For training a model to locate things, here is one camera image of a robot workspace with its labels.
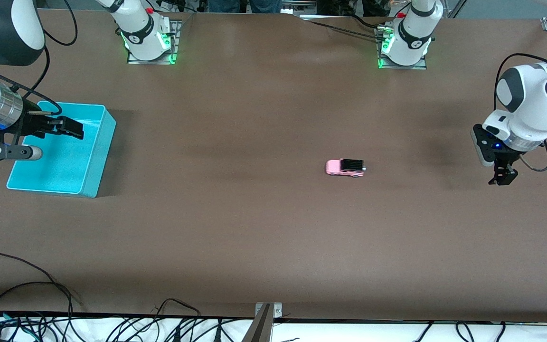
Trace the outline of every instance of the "turquoise plastic bin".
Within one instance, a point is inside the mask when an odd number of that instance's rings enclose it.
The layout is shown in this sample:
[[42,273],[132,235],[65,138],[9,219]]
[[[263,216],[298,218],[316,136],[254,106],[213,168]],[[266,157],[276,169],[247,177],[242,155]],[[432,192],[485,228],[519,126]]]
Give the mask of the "turquoise plastic bin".
[[[83,123],[84,139],[52,134],[46,134],[44,139],[26,136],[22,144],[39,147],[43,157],[14,162],[7,188],[93,199],[100,186],[115,120],[100,104],[59,104],[62,115]],[[56,111],[49,102],[41,101],[38,105],[44,111]]]

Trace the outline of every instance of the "brown table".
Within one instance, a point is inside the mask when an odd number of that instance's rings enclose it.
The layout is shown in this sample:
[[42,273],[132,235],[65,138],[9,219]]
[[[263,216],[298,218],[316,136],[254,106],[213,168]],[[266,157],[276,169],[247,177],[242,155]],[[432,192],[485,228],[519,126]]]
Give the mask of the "brown table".
[[[67,12],[40,14],[70,39]],[[547,56],[537,21],[442,20],[428,70],[398,71],[368,39],[290,15],[195,15],[177,65],[130,66],[108,13],[77,18],[39,89],[117,120],[100,193],[7,190],[0,162],[0,251],[73,288],[78,310],[178,297],[221,315],[280,301],[291,317],[547,320],[547,172],[488,186],[469,135],[501,60]],[[30,85],[42,65],[0,71]],[[332,158],[367,174],[328,177]],[[0,258],[0,291],[42,278]],[[0,309],[65,305],[33,288]]]

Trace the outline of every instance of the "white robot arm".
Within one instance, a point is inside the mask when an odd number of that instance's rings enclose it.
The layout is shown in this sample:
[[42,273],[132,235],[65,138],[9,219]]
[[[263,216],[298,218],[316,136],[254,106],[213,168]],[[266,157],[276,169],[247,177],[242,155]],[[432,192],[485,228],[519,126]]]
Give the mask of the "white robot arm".
[[126,47],[139,60],[154,60],[170,49],[163,39],[170,32],[170,20],[143,7],[141,0],[96,1],[113,15]]
[[506,110],[494,110],[475,125],[472,139],[482,165],[495,166],[489,184],[508,185],[518,175],[513,162],[541,145],[547,148],[547,62],[509,68],[495,94]]
[[[169,20],[147,11],[141,0],[96,0],[113,15],[120,27],[126,47],[139,60],[153,60],[170,48]],[[45,39],[33,0],[0,0],[0,65],[32,64],[44,49]],[[42,136],[67,134],[83,138],[82,125],[67,117],[49,117],[39,107],[22,99],[16,91],[0,82],[0,160],[6,159],[3,134]],[[20,150],[23,159],[32,157],[29,150]]]
[[412,0],[406,16],[398,16],[388,26],[391,34],[381,53],[402,66],[415,65],[427,53],[432,32],[443,17],[440,0]]

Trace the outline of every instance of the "black cable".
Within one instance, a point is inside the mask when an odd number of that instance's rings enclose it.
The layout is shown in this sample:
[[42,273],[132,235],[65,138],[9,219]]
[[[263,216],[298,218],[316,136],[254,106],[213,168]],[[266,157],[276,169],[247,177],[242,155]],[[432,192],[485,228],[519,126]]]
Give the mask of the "black cable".
[[[462,332],[460,331],[460,325],[463,325],[465,327],[465,329],[467,330],[468,335],[470,336],[470,340],[467,340],[467,338],[465,338],[464,335],[462,335]],[[472,331],[467,326],[467,324],[465,324],[463,322],[455,323],[455,331],[457,331],[457,335],[459,335],[462,338],[462,340],[464,340],[464,342],[474,342],[474,336],[472,335]]]
[[[43,81],[44,77],[46,76],[48,69],[50,69],[50,51],[47,49],[47,46],[44,46],[44,52],[46,53],[46,65],[44,66],[44,69],[41,72],[39,78],[37,78],[37,81],[35,81],[35,83],[31,87],[31,90],[35,90],[37,86],[41,84],[41,81]],[[31,95],[31,93],[27,91],[27,93],[22,96],[22,99],[26,99],[29,95]]]
[[341,31],[341,32],[350,33],[350,34],[352,34],[352,35],[358,35],[358,36],[367,37],[367,38],[375,39],[375,40],[378,39],[378,37],[376,37],[376,36],[374,36],[374,35],[367,35],[366,33],[360,33],[360,32],[348,30],[348,29],[345,29],[345,28],[338,28],[337,26],[332,26],[332,25],[328,25],[328,24],[323,24],[323,23],[317,22],[317,21],[308,20],[308,22],[311,22],[312,24],[324,26],[325,28],[329,28],[329,29],[334,29],[334,30],[338,30],[338,31]]
[[14,330],[14,332],[9,337],[9,339],[8,339],[9,342],[14,342],[14,338],[16,337],[16,334],[18,333],[19,329],[20,329],[20,318],[17,319],[16,329]]
[[206,319],[203,319],[203,320],[199,321],[199,323],[198,323],[198,319],[197,318],[194,319],[193,320],[193,325],[191,326],[191,328],[187,329],[184,333],[181,333],[180,338],[182,339],[182,338],[185,337],[185,335],[187,335],[187,333],[191,333],[192,335],[189,337],[189,340],[191,341],[193,339],[193,329],[195,329],[196,325],[200,325],[200,324],[202,324],[206,321],[207,321]]
[[417,340],[415,340],[415,342],[421,342],[421,340],[424,339],[425,334],[432,327],[432,325],[434,325],[434,321],[429,321],[427,327],[425,327],[424,331],[421,332],[421,335],[419,335],[419,338],[417,338]]
[[161,0],[161,1],[165,2],[167,4],[171,4],[171,5],[174,5],[174,6],[178,7],[179,11],[181,9],[183,9],[183,10],[188,9],[188,10],[192,11],[193,13],[199,13],[199,11],[197,11],[197,9],[194,9],[191,6],[187,6],[187,4],[177,4],[176,2],[173,2],[173,0]]
[[358,15],[355,15],[354,13],[349,14],[348,17],[355,18],[356,20],[360,21],[360,24],[366,26],[367,28],[372,28],[372,29],[377,28],[377,25],[369,24],[368,22],[362,20],[361,17],[358,17]]
[[402,7],[402,8],[400,9],[400,11],[398,11],[398,13],[404,11],[404,9],[406,9],[408,6],[410,6],[410,4],[411,4],[411,2],[409,1],[408,4],[404,5],[404,7]]
[[2,294],[0,294],[0,299],[2,297],[4,297],[6,294],[8,294],[9,292],[12,292],[13,290],[16,290],[17,288],[21,288],[21,287],[28,286],[28,285],[54,285],[60,292],[62,292],[63,295],[65,295],[65,297],[67,298],[67,301],[68,301],[67,316],[69,318],[69,321],[67,322],[67,326],[65,327],[65,333],[63,335],[63,342],[64,342],[66,340],[67,329],[69,328],[69,325],[70,325],[70,318],[72,318],[72,316],[73,316],[73,302],[72,302],[73,297],[72,297],[71,292],[69,291],[69,289],[66,286],[64,286],[63,284],[60,284],[57,281],[55,281],[54,277],[52,277],[52,275],[50,275],[50,273],[48,273],[46,270],[44,270],[43,268],[41,268],[41,267],[31,263],[31,262],[28,262],[28,261],[24,260],[23,258],[12,256],[12,255],[7,255],[7,254],[4,254],[4,253],[0,253],[0,256],[11,258],[13,260],[18,260],[20,262],[23,262],[23,263],[35,268],[36,270],[40,271],[41,273],[43,273],[48,278],[48,280],[50,280],[49,282],[45,282],[45,281],[25,282],[25,283],[13,286],[13,287],[7,289],[6,291],[4,291]]
[[500,342],[501,337],[503,336],[503,333],[506,331],[506,322],[501,322],[501,331],[497,335],[497,338],[495,338],[495,342]]
[[223,332],[223,335],[225,335],[229,339],[230,342],[235,342],[232,336],[229,336],[229,334],[225,331],[225,329],[223,329],[222,326],[221,326],[221,331]]
[[198,314],[198,316],[201,316],[201,315],[202,315],[202,313],[200,312],[200,310],[198,310],[198,309],[196,309],[195,307],[189,305],[188,303],[185,303],[184,301],[181,301],[180,299],[176,299],[176,298],[168,298],[168,299],[166,299],[165,301],[163,301],[163,303],[161,303],[161,305],[160,305],[160,307],[159,307],[158,312],[163,311],[163,310],[165,309],[166,304],[167,304],[169,301],[173,301],[173,302],[175,302],[175,303],[177,303],[177,304],[180,304],[180,305],[186,307],[187,309],[191,309],[191,310],[195,311],[196,314]]
[[44,33],[48,37],[50,37],[50,39],[52,39],[53,41],[57,42],[58,44],[60,44],[62,46],[71,46],[77,41],[77,19],[75,19],[75,14],[73,13],[73,9],[71,9],[71,6],[69,5],[69,2],[67,0],[63,0],[63,1],[65,2],[65,5],[67,5],[67,8],[69,9],[69,13],[71,13],[71,18],[73,19],[73,26],[74,26],[74,29],[75,29],[75,36],[73,37],[73,39],[69,43],[63,43],[62,41],[59,41],[58,39],[56,39],[55,37],[50,35],[50,33],[48,31],[46,31],[45,28],[44,28]]
[[[546,141],[546,140],[543,141],[543,147],[546,148],[546,155],[547,155],[547,141]],[[532,166],[525,160],[525,158],[523,158],[523,155],[522,155],[522,154],[519,156],[519,158],[520,158],[521,162],[523,162],[523,164],[524,164],[526,167],[528,167],[530,170],[532,170],[532,171],[535,171],[535,172],[544,172],[544,171],[547,171],[547,165],[546,165],[546,167],[544,167],[543,169],[536,169],[535,167],[532,167]]]
[[235,321],[241,321],[241,320],[245,320],[245,318],[234,318],[232,320],[228,320],[226,322],[222,322],[221,324],[217,324],[209,329],[207,329],[206,331],[204,331],[200,336],[196,337],[195,340],[189,340],[189,342],[197,342],[197,340],[199,340],[200,338],[202,338],[202,336],[206,335],[207,333],[209,333],[212,329],[215,329],[217,328],[219,325],[224,325],[224,324],[227,324],[227,323],[231,323],[231,322],[235,322]]
[[19,87],[20,89],[24,89],[25,91],[28,91],[29,93],[31,93],[33,95],[36,95],[38,97],[41,97],[42,99],[44,99],[44,100],[50,102],[51,104],[53,104],[56,107],[57,111],[52,113],[52,115],[59,115],[63,112],[63,108],[61,108],[60,104],[57,104],[56,102],[54,102],[54,100],[50,99],[48,96],[45,96],[42,93],[39,93],[38,91],[31,89],[30,87],[24,86],[22,84],[19,84],[18,82],[10,80],[6,76],[0,75],[0,80],[3,80],[4,82],[12,84],[16,87]]
[[547,59],[543,57],[535,56],[532,54],[523,54],[521,52],[517,52],[516,54],[511,54],[510,56],[506,57],[500,64],[500,67],[497,69],[497,75],[495,76],[495,86],[493,89],[493,110],[497,109],[497,83],[499,82],[499,79],[500,79],[501,69],[503,69],[503,66],[506,64],[506,62],[510,58],[516,57],[516,56],[529,57],[529,58],[533,58],[534,60],[543,61],[544,63],[547,63]]

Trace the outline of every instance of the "pink toy car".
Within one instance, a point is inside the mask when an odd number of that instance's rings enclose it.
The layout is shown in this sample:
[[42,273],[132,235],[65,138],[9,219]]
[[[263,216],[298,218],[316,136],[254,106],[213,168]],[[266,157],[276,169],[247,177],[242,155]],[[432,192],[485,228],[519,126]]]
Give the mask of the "pink toy car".
[[326,162],[326,173],[331,176],[362,177],[366,171],[364,162],[354,159],[329,160]]

